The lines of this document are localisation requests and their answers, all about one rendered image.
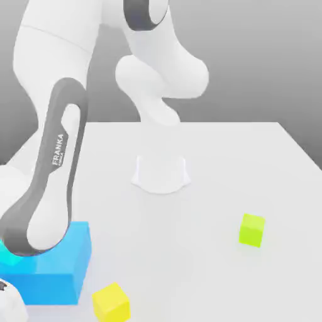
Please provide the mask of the small lime green cube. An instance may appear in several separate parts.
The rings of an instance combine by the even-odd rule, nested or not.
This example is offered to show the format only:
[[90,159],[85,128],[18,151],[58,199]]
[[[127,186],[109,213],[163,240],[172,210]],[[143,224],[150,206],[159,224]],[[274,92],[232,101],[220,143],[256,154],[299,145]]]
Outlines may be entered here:
[[238,241],[245,245],[260,248],[264,226],[264,217],[245,213],[241,221]]

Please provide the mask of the small cyan cube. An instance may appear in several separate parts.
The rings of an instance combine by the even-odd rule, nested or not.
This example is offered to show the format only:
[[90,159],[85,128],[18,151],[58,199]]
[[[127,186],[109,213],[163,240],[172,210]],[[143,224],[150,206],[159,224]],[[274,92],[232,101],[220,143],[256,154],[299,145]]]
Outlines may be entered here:
[[0,240],[0,264],[14,266],[20,263],[22,259],[22,257],[11,253],[4,245],[3,241]]

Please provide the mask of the large blue box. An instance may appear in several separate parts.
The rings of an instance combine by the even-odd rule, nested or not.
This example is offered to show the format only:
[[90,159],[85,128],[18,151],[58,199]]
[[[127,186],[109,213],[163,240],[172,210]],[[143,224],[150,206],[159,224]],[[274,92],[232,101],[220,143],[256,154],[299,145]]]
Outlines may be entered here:
[[73,221],[52,250],[22,257],[14,266],[0,264],[0,278],[14,285],[26,305],[75,305],[91,258],[89,223]]

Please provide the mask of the small yellow cube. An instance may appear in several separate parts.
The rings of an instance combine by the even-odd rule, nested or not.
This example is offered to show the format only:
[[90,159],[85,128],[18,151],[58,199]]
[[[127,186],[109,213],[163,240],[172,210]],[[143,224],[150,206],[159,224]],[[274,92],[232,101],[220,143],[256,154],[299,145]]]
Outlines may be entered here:
[[99,322],[126,322],[131,318],[130,300],[116,282],[92,294],[92,303]]

